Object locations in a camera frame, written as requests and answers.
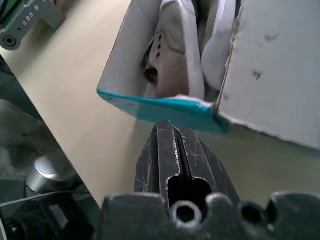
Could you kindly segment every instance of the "wooden table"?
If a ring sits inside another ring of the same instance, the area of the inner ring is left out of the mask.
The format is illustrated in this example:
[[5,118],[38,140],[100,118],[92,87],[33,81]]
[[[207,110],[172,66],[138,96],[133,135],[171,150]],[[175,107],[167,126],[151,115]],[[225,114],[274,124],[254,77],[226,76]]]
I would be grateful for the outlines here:
[[[101,205],[107,194],[133,190],[153,123],[136,121],[96,92],[131,0],[66,2],[67,20],[56,33],[39,24],[17,51],[0,54]],[[290,143],[245,129],[201,136],[244,200],[265,204],[273,191],[320,191],[317,153],[292,144],[301,160],[274,159],[268,149],[277,144],[281,155]]]

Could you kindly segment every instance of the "cardboard box lid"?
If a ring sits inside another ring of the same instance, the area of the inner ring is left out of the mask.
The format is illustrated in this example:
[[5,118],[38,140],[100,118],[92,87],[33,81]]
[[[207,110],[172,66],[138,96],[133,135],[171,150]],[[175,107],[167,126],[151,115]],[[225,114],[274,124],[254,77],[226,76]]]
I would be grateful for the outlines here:
[[320,150],[320,1],[243,0],[219,113]]

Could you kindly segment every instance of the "shoe box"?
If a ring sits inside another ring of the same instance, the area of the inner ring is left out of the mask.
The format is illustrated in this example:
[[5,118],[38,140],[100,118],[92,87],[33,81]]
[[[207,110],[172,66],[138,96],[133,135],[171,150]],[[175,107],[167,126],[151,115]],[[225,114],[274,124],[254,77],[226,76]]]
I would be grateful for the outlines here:
[[219,0],[202,67],[221,71],[223,84],[214,94],[207,90],[216,96],[209,101],[145,97],[152,85],[141,71],[141,60],[157,28],[162,1],[132,0],[98,94],[137,119],[171,120],[214,133],[236,126],[320,150],[320,32],[314,25],[320,21],[319,1],[278,2],[242,0],[237,18],[231,19],[236,0]]

